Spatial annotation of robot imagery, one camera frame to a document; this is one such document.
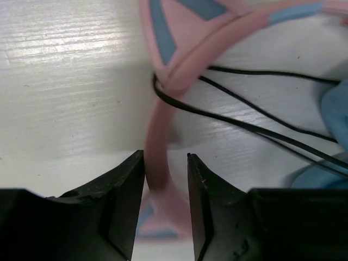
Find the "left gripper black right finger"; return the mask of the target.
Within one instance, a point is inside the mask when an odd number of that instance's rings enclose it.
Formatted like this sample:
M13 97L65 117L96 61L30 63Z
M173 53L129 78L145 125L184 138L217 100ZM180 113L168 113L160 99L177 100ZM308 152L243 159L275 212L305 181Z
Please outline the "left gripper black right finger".
M196 260L347 260L347 191L243 192L188 155Z

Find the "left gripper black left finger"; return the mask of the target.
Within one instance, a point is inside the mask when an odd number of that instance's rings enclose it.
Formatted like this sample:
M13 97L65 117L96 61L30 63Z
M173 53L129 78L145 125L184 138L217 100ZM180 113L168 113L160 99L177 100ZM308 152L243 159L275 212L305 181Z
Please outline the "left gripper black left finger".
M1 190L1 260L130 260L143 152L59 197Z

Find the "blue pink cat-ear headphones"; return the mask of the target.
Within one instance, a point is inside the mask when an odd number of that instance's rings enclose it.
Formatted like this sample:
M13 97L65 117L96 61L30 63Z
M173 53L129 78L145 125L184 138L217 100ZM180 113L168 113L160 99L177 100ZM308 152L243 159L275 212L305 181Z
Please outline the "blue pink cat-ear headphones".
M274 24L321 12L346 14L347 1L141 1L140 12L154 80L180 99L228 48ZM136 232L142 240L189 238L190 208L173 183L167 142L175 108L157 100L144 162L150 190Z

